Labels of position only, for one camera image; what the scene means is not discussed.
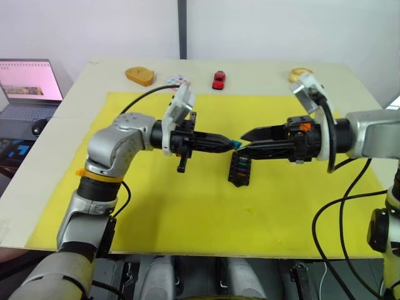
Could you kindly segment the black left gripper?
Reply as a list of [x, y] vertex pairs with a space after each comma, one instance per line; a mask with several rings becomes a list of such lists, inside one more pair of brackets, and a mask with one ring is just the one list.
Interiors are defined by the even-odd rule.
[[[184, 119], [171, 132], [170, 150], [180, 158], [177, 166], [177, 172], [185, 173], [188, 159], [193, 152], [192, 142], [194, 141], [194, 127], [196, 125], [195, 111], [189, 113], [189, 119]], [[221, 134], [210, 132], [196, 132], [196, 151], [204, 153], [225, 153], [233, 149], [231, 140]]]

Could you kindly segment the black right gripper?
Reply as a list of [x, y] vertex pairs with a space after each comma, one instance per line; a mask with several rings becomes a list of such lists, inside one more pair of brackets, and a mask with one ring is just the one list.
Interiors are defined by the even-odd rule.
[[253, 142], [240, 147], [236, 151], [239, 156], [310, 162], [321, 151], [321, 126], [309, 116], [289, 117], [285, 126], [256, 127], [241, 139]]

